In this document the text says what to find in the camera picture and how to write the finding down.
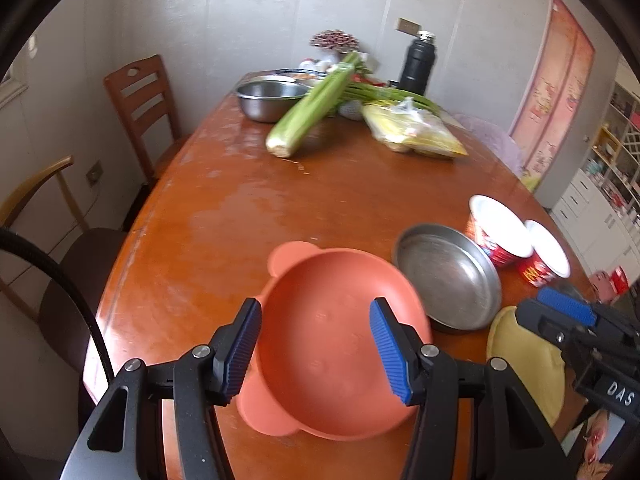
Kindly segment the red small stool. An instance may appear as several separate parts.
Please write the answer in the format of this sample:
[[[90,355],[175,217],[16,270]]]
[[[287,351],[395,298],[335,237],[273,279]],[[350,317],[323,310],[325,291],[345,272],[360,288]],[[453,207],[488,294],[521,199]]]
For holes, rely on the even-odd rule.
[[[616,266],[611,273],[611,283],[616,296],[622,296],[629,289],[629,282],[622,266]]]

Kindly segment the small stainless steel bowl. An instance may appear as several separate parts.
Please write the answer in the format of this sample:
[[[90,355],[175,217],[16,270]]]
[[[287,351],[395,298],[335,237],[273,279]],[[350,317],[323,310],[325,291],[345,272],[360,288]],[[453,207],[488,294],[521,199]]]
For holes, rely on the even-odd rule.
[[[563,304],[590,304],[589,299],[570,281],[555,280],[551,288],[558,294]]]

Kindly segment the purple cloth on chair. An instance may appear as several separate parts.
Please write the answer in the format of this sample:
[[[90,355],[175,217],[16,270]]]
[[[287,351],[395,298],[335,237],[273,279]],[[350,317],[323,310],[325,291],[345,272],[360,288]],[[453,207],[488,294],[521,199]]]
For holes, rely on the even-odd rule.
[[[523,173],[521,150],[503,128],[488,122],[488,120],[462,113],[454,113],[452,117],[476,140],[482,142],[517,177],[521,177]]]

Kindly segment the large celery bunch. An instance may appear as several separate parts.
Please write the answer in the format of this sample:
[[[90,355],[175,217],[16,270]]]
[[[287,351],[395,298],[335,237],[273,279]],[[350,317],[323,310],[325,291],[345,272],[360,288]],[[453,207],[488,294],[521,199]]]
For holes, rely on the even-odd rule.
[[[349,52],[332,73],[285,113],[266,137],[266,149],[271,155],[289,158],[297,151],[311,128],[329,113],[342,96],[360,61],[359,52]]]

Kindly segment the yellow shell-shaped plate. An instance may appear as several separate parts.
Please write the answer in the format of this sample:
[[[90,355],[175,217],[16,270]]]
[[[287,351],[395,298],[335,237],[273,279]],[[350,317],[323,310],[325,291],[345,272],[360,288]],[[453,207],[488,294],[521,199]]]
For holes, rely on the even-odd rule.
[[[550,426],[564,404],[565,368],[561,352],[548,341],[518,325],[515,306],[501,309],[491,323],[486,356],[510,364]]]

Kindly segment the patterned plate with food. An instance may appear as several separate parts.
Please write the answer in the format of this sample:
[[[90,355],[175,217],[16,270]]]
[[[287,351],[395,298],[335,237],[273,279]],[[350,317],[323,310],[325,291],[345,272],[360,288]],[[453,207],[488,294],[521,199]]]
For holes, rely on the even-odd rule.
[[[307,70],[306,68],[281,68],[273,73],[296,81],[319,80],[326,76],[325,73],[318,72],[318,70]]]

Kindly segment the yellow noodles plastic bag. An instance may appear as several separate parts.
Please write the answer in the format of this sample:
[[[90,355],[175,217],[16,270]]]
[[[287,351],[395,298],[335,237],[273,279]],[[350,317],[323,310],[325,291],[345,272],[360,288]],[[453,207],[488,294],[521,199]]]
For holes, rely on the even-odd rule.
[[[401,102],[368,103],[362,108],[361,115],[375,140],[396,153],[415,152],[442,158],[468,154],[439,117],[415,107],[411,98]]]

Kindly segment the white shelf cabinet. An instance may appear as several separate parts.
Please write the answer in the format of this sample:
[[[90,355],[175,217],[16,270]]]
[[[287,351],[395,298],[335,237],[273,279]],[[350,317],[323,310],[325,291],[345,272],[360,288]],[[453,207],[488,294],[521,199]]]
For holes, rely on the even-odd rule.
[[[582,166],[551,218],[587,274],[623,269],[639,277],[639,81],[626,58]]]

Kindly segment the lower wall outlet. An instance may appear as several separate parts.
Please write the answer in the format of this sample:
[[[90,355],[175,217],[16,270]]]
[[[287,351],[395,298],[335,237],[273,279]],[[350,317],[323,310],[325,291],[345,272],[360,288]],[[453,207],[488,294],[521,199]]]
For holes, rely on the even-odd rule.
[[[96,186],[103,176],[103,167],[99,160],[97,160],[87,171],[86,180],[90,188]]]

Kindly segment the orange bear-shaped plate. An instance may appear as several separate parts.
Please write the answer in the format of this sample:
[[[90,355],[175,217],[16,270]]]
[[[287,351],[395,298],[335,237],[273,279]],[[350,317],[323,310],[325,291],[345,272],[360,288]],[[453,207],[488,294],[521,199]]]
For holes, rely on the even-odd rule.
[[[307,242],[274,248],[267,268],[262,328],[236,399],[244,422],[267,436],[306,431],[348,441],[385,434],[412,415],[390,388],[369,324],[371,302],[383,297],[399,322],[431,341],[401,272],[368,252]]]

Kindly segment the round metal pan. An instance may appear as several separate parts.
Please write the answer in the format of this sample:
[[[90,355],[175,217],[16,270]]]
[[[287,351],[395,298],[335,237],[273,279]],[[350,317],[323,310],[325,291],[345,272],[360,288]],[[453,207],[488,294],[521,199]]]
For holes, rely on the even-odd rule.
[[[418,293],[425,315],[447,330],[481,330],[500,310],[494,264],[449,226],[421,223],[406,229],[396,240],[393,263]]]

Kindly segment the red noodle cup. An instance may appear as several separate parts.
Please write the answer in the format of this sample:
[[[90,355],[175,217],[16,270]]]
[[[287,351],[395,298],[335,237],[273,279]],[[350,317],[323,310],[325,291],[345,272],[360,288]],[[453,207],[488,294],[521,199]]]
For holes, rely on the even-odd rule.
[[[533,253],[516,265],[521,277],[537,288],[569,278],[570,262],[555,237],[537,221],[526,220],[525,227]]]
[[[469,200],[465,235],[485,253],[496,268],[533,255],[534,248],[523,221],[503,203],[485,195]]]

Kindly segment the wall power socket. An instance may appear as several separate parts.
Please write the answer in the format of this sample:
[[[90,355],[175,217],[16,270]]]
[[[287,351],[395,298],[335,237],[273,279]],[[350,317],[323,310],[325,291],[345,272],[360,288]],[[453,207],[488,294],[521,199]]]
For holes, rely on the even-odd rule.
[[[421,30],[421,25],[413,21],[406,20],[405,18],[400,18],[397,21],[396,29],[398,32],[402,32],[403,34],[416,36]]]

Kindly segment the red bean bag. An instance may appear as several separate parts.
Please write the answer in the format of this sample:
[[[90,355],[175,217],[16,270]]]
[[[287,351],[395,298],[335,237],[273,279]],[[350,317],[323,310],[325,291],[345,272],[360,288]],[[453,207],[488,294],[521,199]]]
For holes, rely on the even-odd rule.
[[[340,55],[346,55],[359,49],[358,39],[341,29],[327,29],[317,32],[310,38],[309,44],[311,47],[332,51]]]

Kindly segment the white foam-netted fruit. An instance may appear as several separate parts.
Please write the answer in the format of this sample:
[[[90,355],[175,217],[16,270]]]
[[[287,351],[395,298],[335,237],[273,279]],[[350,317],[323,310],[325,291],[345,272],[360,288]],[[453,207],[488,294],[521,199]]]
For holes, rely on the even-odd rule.
[[[338,114],[353,122],[362,121],[362,103],[358,100],[345,101],[338,106]]]

